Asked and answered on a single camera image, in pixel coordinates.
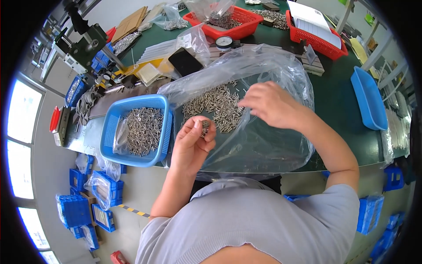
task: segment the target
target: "workbench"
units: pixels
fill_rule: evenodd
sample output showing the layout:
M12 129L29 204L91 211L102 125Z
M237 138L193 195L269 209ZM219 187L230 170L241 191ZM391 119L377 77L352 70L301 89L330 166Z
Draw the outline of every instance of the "workbench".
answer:
M285 13L288 9L286 1L280 3L280 11ZM243 1L238 1L237 6L244 9L262 9L262 5L246 5ZM183 16L189 11L187 9L180 12ZM185 29L175 29L166 31L153 25L152 28L142 32L139 41L133 47L133 58L128 52L121 61L125 66L136 62L143 54L145 48L175 39ZM246 39L257 44L265 43L273 46L281 46L283 49L297 50L298 43L290 40L289 31L283 31L264 25L258 25L257 30ZM319 59L325 69L322 76L309 74L309 78L314 88L315 113L332 127L349 145L356 156L359 166L365 166L384 161L380 131L374 131L364 126L359 110L359 105L354 93L350 77L353 74L354 66L361 66L361 63L349 51L348 56L342 56L336 61L317 52ZM92 119L86 127L80 127L76 132L76 126L69 122L65 138L65 147L74 151L91 155L99 155L99 141L102 131L104 117ZM404 155L402 151L395 151L396 157ZM242 165L238 171L243 172ZM324 163L317 152L313 154L310 161L299 171L322 171L326 170Z

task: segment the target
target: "smartphone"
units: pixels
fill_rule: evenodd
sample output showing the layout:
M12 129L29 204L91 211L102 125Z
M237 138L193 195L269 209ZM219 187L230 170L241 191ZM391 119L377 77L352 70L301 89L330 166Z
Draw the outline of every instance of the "smartphone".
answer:
M204 66L185 48L179 48L168 58L168 61L173 64L174 68L182 77L204 68Z

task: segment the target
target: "woman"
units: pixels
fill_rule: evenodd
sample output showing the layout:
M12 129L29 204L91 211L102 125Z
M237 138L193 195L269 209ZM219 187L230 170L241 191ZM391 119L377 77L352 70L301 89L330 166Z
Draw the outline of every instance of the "woman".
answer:
M274 82L250 87L239 106L276 128L308 138L328 177L322 194L295 202L245 178L209 184L189 200L196 173L215 147L216 127L190 118L177 134L171 167L143 229L136 264L343 263L359 214L359 168L344 140ZM201 138L202 120L211 123Z

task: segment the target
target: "short sleeve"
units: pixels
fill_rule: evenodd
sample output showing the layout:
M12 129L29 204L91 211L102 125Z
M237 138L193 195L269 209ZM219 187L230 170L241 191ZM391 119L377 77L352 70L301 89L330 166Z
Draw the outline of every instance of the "short sleeve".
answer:
M141 232L136 264L147 263L152 250L171 218L156 217L152 219Z
M359 198L347 184L336 184L322 194L293 202L327 227L343 260L352 246L359 217Z

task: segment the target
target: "red plastic basket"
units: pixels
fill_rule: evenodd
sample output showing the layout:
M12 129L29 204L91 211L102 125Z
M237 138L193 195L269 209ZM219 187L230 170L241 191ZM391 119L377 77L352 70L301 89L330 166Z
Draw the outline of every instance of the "red plastic basket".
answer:
M202 30L204 31L205 35L212 37L214 40L222 36L229 36L233 40L239 40L241 38L252 35L257 29L258 24L264 20L262 16L237 6L234 7L232 18L242 23L242 25L226 31L219 31L208 25L204 25ZM187 20L192 26L196 26L201 23L200 21L193 18L192 12L184 15L183 19Z
M343 55L349 55L343 40L341 40L341 49L339 49L336 46L326 42L325 40L293 26L292 18L290 16L290 10L286 11L286 21L287 25L290 28L290 39L292 41L300 43L301 40L306 40L307 45L310 44L314 50L321 52L332 60L336 60ZM340 35L336 31L331 28L330 30L338 37L340 37Z

